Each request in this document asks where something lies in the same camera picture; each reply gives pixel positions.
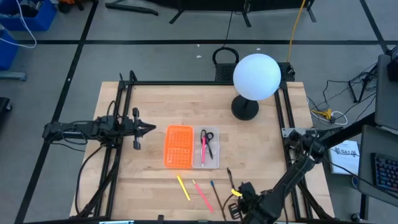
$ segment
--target yellow pencil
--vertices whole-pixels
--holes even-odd
[[[182,179],[179,175],[177,175],[177,179],[180,182],[181,188],[184,191],[185,196],[187,196],[188,201],[191,201],[191,198],[189,197],[189,194],[188,194],[187,190],[185,189],[184,183],[182,182]]]

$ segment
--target yellow cable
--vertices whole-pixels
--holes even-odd
[[[297,24],[299,23],[301,12],[303,11],[304,3],[305,3],[305,0],[303,0],[303,3],[301,3],[300,11],[298,12],[296,21],[293,26],[292,37],[290,38],[290,42],[289,42],[289,54],[287,55],[287,60],[286,60],[287,62],[290,61],[290,54],[292,53],[292,42],[293,42],[294,32],[296,31]]]

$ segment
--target black lamp base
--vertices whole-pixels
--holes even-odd
[[[232,101],[231,109],[236,118],[249,121],[259,112],[259,103],[239,95]]]

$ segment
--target white paper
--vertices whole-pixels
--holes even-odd
[[[333,146],[329,150],[330,161],[332,163],[344,167],[350,172],[358,175],[359,156],[355,156],[355,154],[359,155],[358,144],[356,143],[356,141],[347,140],[337,146]],[[347,171],[337,166],[331,167],[331,173],[350,175],[349,173],[347,173]]]

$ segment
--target blue bin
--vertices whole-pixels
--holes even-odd
[[[15,40],[5,30],[0,30],[0,37],[15,43]],[[8,70],[17,53],[18,46],[0,40],[0,70]]]
[[[31,31],[45,31],[50,28],[56,13],[57,10],[51,1],[44,0],[36,17],[24,17],[24,20]],[[7,30],[26,30],[19,16],[0,17],[0,24]]]

